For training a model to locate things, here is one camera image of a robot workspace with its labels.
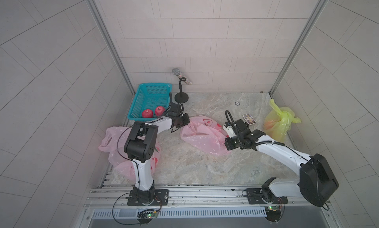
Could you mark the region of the pink plastic bag back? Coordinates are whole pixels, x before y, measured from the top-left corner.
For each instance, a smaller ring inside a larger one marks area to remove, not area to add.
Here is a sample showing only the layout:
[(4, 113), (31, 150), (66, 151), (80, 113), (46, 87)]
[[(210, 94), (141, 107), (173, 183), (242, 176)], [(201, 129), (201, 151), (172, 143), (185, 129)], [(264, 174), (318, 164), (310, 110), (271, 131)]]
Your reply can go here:
[(182, 140), (211, 155), (224, 156), (230, 153), (225, 145), (225, 139), (229, 136), (219, 123), (202, 115), (189, 120), (190, 123), (181, 128)]

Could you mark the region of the pink plastic bag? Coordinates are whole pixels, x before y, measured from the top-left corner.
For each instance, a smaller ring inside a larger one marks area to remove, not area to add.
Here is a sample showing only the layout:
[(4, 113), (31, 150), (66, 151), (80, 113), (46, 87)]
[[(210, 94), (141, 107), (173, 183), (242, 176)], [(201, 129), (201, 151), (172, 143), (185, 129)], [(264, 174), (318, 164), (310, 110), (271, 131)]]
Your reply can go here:
[(99, 150), (109, 153), (109, 162), (127, 179), (137, 184), (152, 183), (152, 174), (160, 162), (161, 146), (157, 143), (156, 125), (110, 127)]
[(225, 145), (225, 139), (229, 136), (219, 123), (202, 115), (189, 120), (190, 123), (181, 128), (182, 140), (211, 155), (224, 156), (230, 153)]

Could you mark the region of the red apple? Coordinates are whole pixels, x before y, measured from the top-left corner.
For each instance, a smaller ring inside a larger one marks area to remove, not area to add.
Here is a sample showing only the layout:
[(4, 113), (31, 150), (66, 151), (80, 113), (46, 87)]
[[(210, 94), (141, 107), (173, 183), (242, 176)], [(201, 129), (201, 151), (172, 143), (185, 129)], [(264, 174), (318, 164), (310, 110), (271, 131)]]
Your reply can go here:
[(151, 109), (146, 109), (142, 112), (142, 117), (145, 119), (152, 119), (154, 118), (154, 112)]
[(155, 115), (156, 117), (161, 117), (165, 113), (165, 108), (163, 106), (158, 106), (155, 109)]

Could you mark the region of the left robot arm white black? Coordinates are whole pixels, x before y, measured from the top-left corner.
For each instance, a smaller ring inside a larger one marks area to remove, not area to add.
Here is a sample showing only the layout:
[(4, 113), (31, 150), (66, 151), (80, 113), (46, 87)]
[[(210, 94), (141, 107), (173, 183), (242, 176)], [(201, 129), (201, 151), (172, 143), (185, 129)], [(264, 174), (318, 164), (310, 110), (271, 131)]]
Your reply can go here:
[(128, 138), (124, 144), (124, 153), (118, 153), (122, 158), (133, 163), (136, 183), (128, 194), (127, 205), (151, 205), (155, 201), (161, 202), (155, 193), (155, 182), (151, 172), (152, 157), (156, 149), (159, 133), (170, 130), (175, 132), (190, 122), (181, 103), (172, 101), (163, 115), (151, 122), (137, 121), (131, 127)]

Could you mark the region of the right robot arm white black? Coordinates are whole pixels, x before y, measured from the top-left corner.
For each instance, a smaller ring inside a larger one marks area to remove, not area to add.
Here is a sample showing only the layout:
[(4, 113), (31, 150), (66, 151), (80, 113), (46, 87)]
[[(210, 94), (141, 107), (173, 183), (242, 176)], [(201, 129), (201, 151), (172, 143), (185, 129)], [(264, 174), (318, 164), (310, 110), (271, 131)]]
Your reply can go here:
[(245, 192), (245, 196), (260, 198), (264, 203), (283, 204), (285, 197), (302, 197), (310, 204), (323, 207), (339, 183), (328, 164), (320, 154), (311, 156), (299, 152), (275, 141), (261, 130), (251, 131), (247, 122), (234, 120), (230, 111), (225, 111), (224, 130), (228, 137), (225, 140), (227, 150), (254, 150), (266, 154), (290, 168), (297, 174), (297, 179), (269, 178), (259, 192)]

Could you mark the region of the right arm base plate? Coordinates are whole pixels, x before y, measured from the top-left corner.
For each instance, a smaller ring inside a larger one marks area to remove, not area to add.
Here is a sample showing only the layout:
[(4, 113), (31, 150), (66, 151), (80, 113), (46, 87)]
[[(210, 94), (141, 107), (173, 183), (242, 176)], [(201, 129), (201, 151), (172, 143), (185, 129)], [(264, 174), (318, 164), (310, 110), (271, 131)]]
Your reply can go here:
[(255, 204), (278, 204), (288, 203), (287, 197), (276, 197), (270, 190), (262, 188), (249, 188), (242, 191), (242, 196), (248, 199), (250, 205)]

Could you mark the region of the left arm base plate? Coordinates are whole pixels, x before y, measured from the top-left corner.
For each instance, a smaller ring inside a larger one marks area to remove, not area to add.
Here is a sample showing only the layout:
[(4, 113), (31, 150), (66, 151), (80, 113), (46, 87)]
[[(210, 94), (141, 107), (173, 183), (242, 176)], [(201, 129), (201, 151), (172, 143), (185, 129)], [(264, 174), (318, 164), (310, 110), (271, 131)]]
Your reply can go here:
[(130, 191), (128, 197), (128, 206), (158, 206), (167, 205), (169, 198), (169, 190), (156, 190), (152, 188), (149, 191), (142, 191), (136, 187)]

